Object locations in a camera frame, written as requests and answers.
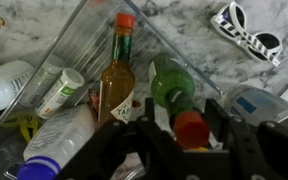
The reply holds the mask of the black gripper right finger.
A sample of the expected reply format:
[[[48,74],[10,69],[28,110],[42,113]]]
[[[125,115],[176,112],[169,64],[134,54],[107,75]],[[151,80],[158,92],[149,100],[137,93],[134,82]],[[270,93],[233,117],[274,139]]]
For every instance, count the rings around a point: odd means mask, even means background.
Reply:
[[[288,128],[273,121],[254,128],[214,99],[206,101],[204,117],[223,148],[185,152],[201,180],[288,180]]]

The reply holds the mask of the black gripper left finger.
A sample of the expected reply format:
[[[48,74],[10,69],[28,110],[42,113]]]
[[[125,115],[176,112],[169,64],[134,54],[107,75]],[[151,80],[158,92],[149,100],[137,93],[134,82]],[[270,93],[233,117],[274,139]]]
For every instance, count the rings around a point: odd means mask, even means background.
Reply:
[[[147,98],[145,113],[135,121],[105,123],[55,180],[110,180],[132,153],[145,170],[141,180],[184,180],[183,151],[157,125],[154,115],[153,99]]]

